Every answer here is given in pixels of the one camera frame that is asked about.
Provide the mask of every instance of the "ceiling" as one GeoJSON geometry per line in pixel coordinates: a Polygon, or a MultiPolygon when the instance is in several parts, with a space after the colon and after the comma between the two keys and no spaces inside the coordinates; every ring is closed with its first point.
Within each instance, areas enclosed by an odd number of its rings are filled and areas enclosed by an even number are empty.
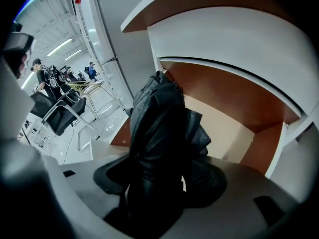
{"type": "Polygon", "coordinates": [[[15,20],[23,25],[22,32],[33,35],[36,39],[28,67],[19,84],[28,78],[30,67],[35,58],[42,60],[44,65],[62,67],[66,65],[65,59],[78,50],[82,50],[76,56],[87,51],[80,26],[77,23],[72,7],[68,6],[70,0],[35,0],[15,20]],[[57,46],[72,38],[72,41],[47,55],[57,46]]]}

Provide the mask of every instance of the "person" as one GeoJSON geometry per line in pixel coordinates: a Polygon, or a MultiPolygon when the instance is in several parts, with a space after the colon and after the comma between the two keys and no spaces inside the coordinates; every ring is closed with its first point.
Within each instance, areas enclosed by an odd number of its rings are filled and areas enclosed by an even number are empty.
{"type": "Polygon", "coordinates": [[[50,85],[49,68],[42,65],[39,58],[34,59],[31,71],[36,73],[39,81],[39,86],[36,88],[36,91],[45,90],[49,98],[53,100],[58,100],[62,96],[58,85],[55,87],[50,85]]]}
{"type": "Polygon", "coordinates": [[[68,71],[67,71],[67,76],[69,77],[71,82],[77,82],[79,81],[74,75],[73,75],[73,71],[71,70],[71,67],[68,67],[68,71]]]}
{"type": "Polygon", "coordinates": [[[93,79],[96,76],[96,71],[93,66],[95,66],[95,64],[93,64],[93,62],[90,62],[90,67],[89,67],[90,79],[93,79]]]}

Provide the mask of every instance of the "fluorescent light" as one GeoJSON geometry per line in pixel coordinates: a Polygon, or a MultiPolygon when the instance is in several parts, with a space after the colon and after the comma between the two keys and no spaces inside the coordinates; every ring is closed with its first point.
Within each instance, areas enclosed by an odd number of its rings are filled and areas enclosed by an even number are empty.
{"type": "Polygon", "coordinates": [[[60,44],[59,46],[57,46],[54,50],[52,50],[49,54],[48,57],[51,56],[54,52],[56,52],[59,48],[63,47],[65,44],[67,44],[68,42],[72,41],[72,38],[67,39],[65,42],[63,42],[62,44],[60,44]]]}
{"type": "Polygon", "coordinates": [[[26,86],[26,84],[28,83],[28,81],[32,78],[32,76],[34,75],[34,73],[30,73],[30,75],[28,76],[28,78],[25,80],[25,82],[22,84],[22,89],[26,86]]]}
{"type": "Polygon", "coordinates": [[[81,50],[78,50],[74,52],[71,56],[68,56],[65,60],[68,60],[70,57],[73,57],[74,55],[78,54],[81,50]]]}

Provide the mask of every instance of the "desk cubicle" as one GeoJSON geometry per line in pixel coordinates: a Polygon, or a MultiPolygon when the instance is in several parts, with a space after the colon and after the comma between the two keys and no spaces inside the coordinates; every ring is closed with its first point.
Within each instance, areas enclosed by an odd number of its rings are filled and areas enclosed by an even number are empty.
{"type": "MultiPolygon", "coordinates": [[[[147,30],[157,70],[255,134],[240,163],[267,177],[283,146],[316,124],[318,62],[275,0],[142,0],[121,29],[147,30]]],[[[129,145],[128,125],[111,144],[129,145]]]]}

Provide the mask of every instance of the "person in blue shirt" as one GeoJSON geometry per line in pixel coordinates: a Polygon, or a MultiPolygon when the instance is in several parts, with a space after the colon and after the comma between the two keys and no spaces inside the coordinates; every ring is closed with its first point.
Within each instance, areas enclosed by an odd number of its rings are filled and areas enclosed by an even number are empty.
{"type": "Polygon", "coordinates": [[[90,73],[90,79],[93,79],[96,76],[96,71],[94,69],[95,64],[93,62],[90,62],[90,67],[89,67],[89,73],[90,73]]]}

